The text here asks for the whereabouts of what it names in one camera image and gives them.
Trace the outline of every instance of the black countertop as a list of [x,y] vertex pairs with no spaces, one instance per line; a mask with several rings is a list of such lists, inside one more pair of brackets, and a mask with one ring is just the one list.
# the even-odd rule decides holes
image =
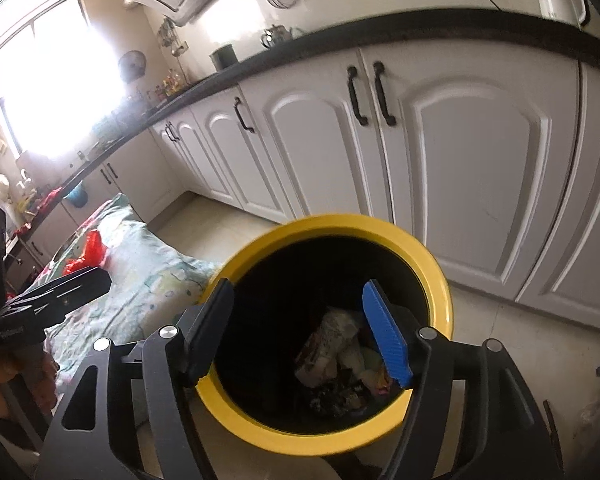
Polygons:
[[[521,44],[555,52],[600,69],[600,39],[566,23],[529,14],[492,9],[424,9],[373,16],[325,28],[277,45],[222,72],[203,79],[163,106],[139,120],[95,160],[85,164],[63,185],[66,195],[127,141],[185,106],[237,85],[240,81],[272,68],[320,54],[357,46],[409,40],[490,40]],[[62,200],[56,197],[51,211]],[[43,221],[36,215],[25,239]]]

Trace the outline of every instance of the window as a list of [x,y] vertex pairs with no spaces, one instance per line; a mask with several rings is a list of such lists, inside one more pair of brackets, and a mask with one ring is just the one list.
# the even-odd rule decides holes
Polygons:
[[17,155],[72,149],[124,95],[115,56],[63,0],[0,46],[0,108]]

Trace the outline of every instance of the silver teapot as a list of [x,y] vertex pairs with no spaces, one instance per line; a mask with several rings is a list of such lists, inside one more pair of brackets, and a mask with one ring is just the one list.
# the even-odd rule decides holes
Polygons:
[[264,30],[263,35],[260,37],[260,43],[266,48],[271,48],[274,45],[292,40],[294,38],[291,34],[292,31],[293,27],[286,30],[284,25],[271,25],[270,28]]

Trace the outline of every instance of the tile floor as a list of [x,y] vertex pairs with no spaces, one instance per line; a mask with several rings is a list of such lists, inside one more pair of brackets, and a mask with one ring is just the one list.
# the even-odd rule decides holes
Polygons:
[[[224,262],[255,237],[275,227],[230,206],[196,197],[157,231],[180,252]],[[525,377],[536,401],[549,399],[568,463],[574,453],[573,433],[579,411],[595,398],[600,380],[600,333],[540,316],[491,298],[452,287],[454,339],[480,344],[490,336],[502,341]],[[447,438],[437,474],[449,470],[461,416],[460,396],[452,404]],[[191,404],[193,418],[219,480],[329,480],[337,475],[320,458],[270,453],[241,441],[225,430],[199,400]],[[139,431],[147,471],[159,474],[150,429]],[[397,441],[397,432],[358,450],[363,463],[382,466]]]

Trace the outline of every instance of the white cabinet door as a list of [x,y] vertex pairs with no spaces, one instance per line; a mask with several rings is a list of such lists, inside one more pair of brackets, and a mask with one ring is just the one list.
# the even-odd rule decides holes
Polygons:
[[201,194],[224,202],[225,204],[241,208],[240,202],[231,188],[218,161],[211,152],[208,143],[200,132],[191,110],[183,108],[169,117],[169,122],[175,130],[176,142],[184,150],[202,178]]
[[465,40],[362,53],[374,81],[395,223],[429,248],[448,279],[515,298],[567,179],[577,62]]
[[27,245],[31,253],[46,265],[56,254],[56,251],[75,233],[78,225],[69,216],[69,213],[58,204],[46,216],[35,231],[33,231]]
[[600,71],[584,65],[573,169],[520,303],[600,327]]
[[190,159],[189,151],[182,142],[173,136],[170,119],[154,124],[154,139],[158,143],[164,158],[173,169],[185,189],[196,193],[203,192],[204,185],[198,170]]
[[82,181],[82,186],[89,197],[84,206],[76,207],[67,199],[62,200],[62,205],[78,226],[82,225],[102,204],[120,192],[114,179],[107,174],[103,166],[98,166],[91,171]]
[[220,92],[195,103],[190,110],[244,210],[274,222],[293,220],[240,91],[232,88]]
[[150,222],[184,191],[149,130],[120,147],[103,166],[143,222]]
[[[348,69],[360,124],[347,89]],[[389,220],[386,174],[368,87],[355,50],[315,57],[240,83],[298,218],[362,213]]]

